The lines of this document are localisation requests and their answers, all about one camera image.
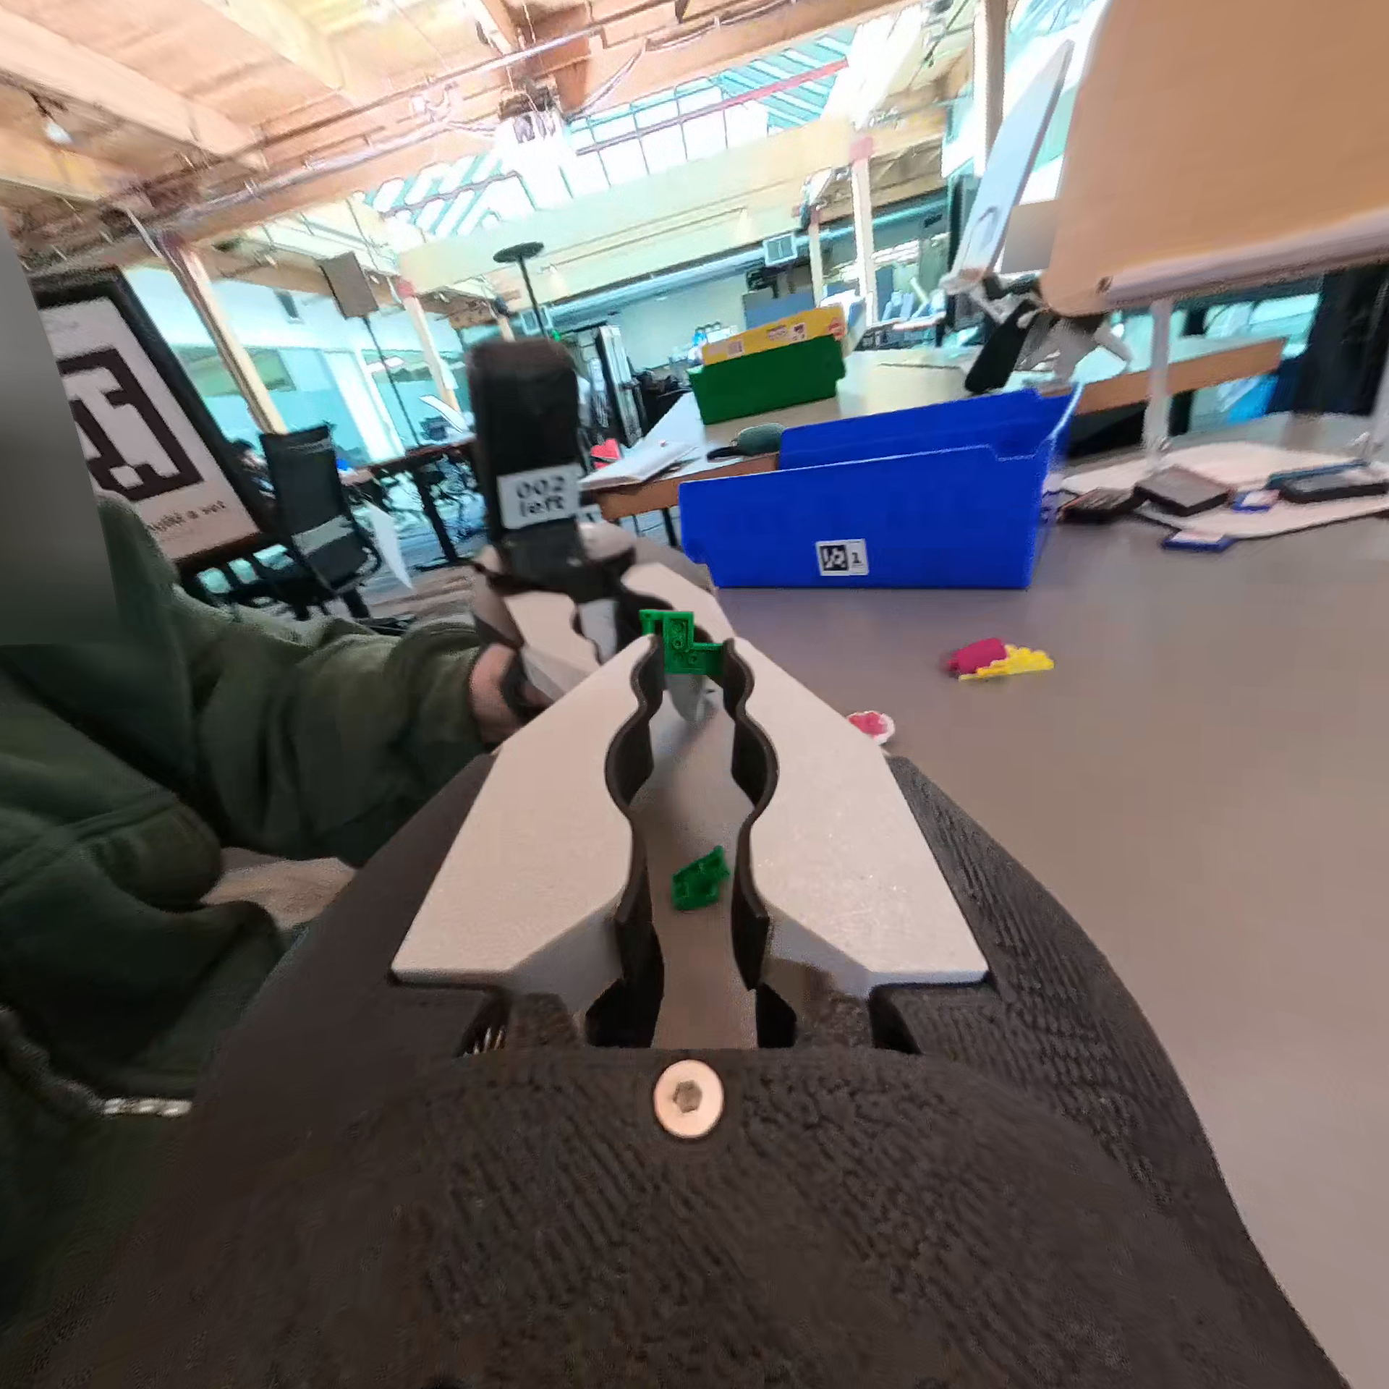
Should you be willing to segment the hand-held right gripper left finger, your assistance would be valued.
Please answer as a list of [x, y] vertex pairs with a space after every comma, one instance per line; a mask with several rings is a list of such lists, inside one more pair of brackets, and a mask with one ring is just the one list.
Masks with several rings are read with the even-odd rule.
[[591, 1044], [650, 1044], [663, 995], [632, 801], [665, 693], [646, 635], [501, 744], [391, 960], [401, 985], [552, 995]]

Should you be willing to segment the green lego piece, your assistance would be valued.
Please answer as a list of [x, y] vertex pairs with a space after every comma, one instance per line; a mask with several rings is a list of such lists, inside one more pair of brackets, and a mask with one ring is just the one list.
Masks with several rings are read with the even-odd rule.
[[689, 611], [640, 609], [642, 635], [660, 637], [665, 676], [695, 676], [722, 684], [722, 644], [699, 639]]
[[722, 844], [687, 862], [669, 878], [669, 903], [677, 913], [693, 913], [720, 901], [724, 883], [732, 878]]

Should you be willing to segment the person's left forearm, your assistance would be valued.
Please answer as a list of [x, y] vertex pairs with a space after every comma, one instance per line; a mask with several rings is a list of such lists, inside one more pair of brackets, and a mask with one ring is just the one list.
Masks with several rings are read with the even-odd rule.
[[189, 699], [185, 789], [229, 846], [366, 864], [479, 756], [468, 623], [377, 635], [293, 623], [176, 592], [170, 633]]

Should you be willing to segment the person's left hand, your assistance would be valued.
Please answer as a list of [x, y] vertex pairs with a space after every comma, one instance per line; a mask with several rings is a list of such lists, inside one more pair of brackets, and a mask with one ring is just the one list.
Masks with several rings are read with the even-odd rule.
[[546, 711], [552, 697], [528, 680], [518, 650], [487, 642], [468, 676], [468, 703], [477, 738], [489, 752]]

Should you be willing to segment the white papers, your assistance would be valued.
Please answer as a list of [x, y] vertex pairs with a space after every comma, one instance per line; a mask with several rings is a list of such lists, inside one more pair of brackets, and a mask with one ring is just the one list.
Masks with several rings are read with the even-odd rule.
[[595, 466], [579, 482], [579, 496], [597, 496], [607, 490], [624, 490], [646, 484], [669, 470], [703, 460], [703, 445], [681, 439], [644, 439], [626, 454]]

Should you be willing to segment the black floor lamp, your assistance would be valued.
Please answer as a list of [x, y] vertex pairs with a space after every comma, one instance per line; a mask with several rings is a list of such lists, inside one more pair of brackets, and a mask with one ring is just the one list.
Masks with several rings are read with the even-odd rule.
[[532, 333], [538, 337], [552, 339], [554, 337], [552, 325], [546, 321], [546, 311], [542, 309], [542, 304], [538, 302], [538, 296], [536, 296], [536, 290], [532, 288], [530, 272], [528, 272], [530, 260], [534, 260], [540, 253], [544, 253], [544, 245], [540, 241], [518, 241], [509, 247], [497, 249], [493, 253], [493, 262], [497, 266], [511, 266], [518, 272], [524, 294], [528, 298], [530, 317], [534, 319]]

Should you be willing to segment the black office chair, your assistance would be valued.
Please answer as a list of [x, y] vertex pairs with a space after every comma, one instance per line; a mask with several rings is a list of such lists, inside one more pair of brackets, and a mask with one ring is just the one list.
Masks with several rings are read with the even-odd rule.
[[268, 590], [301, 619], [336, 601], [354, 621], [370, 623], [360, 586], [383, 558], [352, 511], [330, 427], [262, 431], [260, 454], [272, 490], [270, 533], [285, 554], [266, 568]]

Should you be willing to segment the green and yellow box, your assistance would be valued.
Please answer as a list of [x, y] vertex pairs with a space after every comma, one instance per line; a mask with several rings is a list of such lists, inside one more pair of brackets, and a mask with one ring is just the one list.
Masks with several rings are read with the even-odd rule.
[[830, 400], [844, 376], [842, 341], [830, 335], [703, 364], [689, 388], [705, 425]]

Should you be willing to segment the black speaker on stand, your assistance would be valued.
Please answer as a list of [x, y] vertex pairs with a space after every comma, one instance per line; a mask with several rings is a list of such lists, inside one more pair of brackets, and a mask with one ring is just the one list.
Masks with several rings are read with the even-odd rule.
[[372, 315], [377, 311], [377, 300], [368, 272], [364, 270], [354, 253], [342, 253], [319, 260], [319, 268], [340, 317], [358, 321], [370, 343], [373, 364], [377, 366], [373, 374], [379, 378], [383, 388], [389, 392], [389, 400], [393, 401], [393, 425], [397, 425], [395, 433], [401, 437], [397, 454], [419, 447], [422, 441], [417, 433], [413, 419], [409, 417], [403, 394], [393, 376], [393, 368], [387, 364], [387, 352], [383, 351], [373, 331]]

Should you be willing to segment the blue plastic bin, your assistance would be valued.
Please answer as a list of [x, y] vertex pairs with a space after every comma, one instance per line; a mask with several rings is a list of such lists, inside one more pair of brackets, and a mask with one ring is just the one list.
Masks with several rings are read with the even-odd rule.
[[1081, 388], [789, 427], [775, 468], [679, 486], [685, 554], [730, 590], [1026, 590]]

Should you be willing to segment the wooden table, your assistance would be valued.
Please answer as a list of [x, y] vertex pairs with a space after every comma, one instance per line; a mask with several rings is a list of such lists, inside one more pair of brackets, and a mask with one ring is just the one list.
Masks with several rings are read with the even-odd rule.
[[[1190, 394], [1218, 384], [1257, 378], [1275, 372], [1286, 339], [1283, 335], [1237, 337], [1177, 337], [1169, 347], [1167, 394]], [[949, 403], [963, 398], [965, 352], [948, 349], [869, 351], [852, 352], [836, 396], [816, 403], [789, 407], [767, 415], [787, 427], [830, 423], [836, 419], [875, 415], [906, 407]], [[1149, 384], [1149, 349], [1138, 347], [1130, 362], [1118, 362], [1092, 351], [1071, 372], [1079, 390], [1077, 413], [1108, 411], [1145, 403]], [[638, 484], [591, 490], [583, 501], [595, 505], [603, 519], [614, 523], [630, 515], [667, 511], [679, 503], [685, 484], [724, 476], [757, 476], [773, 472], [777, 456], [738, 456], [708, 460], [708, 448], [726, 445], [740, 429], [761, 423], [748, 417], [720, 425], [703, 425], [691, 396], [685, 396], [661, 423], [661, 437], [685, 439], [683, 450], [693, 452], [681, 466], [669, 468]]]

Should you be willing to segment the framed marker sign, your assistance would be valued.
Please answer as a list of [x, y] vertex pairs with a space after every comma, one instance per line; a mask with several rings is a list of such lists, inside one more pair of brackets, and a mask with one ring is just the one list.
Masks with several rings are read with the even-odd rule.
[[230, 450], [180, 358], [117, 270], [31, 280], [93, 490], [121, 499], [176, 564], [262, 537]]

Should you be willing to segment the person's green hoodie torso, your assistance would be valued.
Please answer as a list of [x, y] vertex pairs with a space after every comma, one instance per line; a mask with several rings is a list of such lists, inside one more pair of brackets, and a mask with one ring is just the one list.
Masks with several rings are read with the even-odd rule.
[[1, 1385], [80, 1318], [187, 1113], [207, 1050], [283, 956], [260, 905], [207, 903], [225, 846], [287, 858], [277, 717], [377, 642], [178, 592], [134, 513], [95, 513], [99, 637], [1, 648]]

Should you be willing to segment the white phone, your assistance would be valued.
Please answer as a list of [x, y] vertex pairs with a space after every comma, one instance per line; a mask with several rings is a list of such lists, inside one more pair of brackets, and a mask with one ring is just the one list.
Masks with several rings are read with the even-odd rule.
[[959, 247], [942, 280], [946, 296], [967, 294], [995, 272], [1010, 215], [1061, 96], [1073, 49], [1073, 41], [1061, 41], [1006, 112], [985, 160]]

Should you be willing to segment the light wooden shelf board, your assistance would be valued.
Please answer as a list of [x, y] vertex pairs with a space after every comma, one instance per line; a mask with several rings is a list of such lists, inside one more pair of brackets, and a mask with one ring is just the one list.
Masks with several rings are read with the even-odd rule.
[[1149, 468], [1175, 304], [1384, 260], [1384, 2], [1106, 4], [1040, 290], [1061, 317], [1149, 309]]

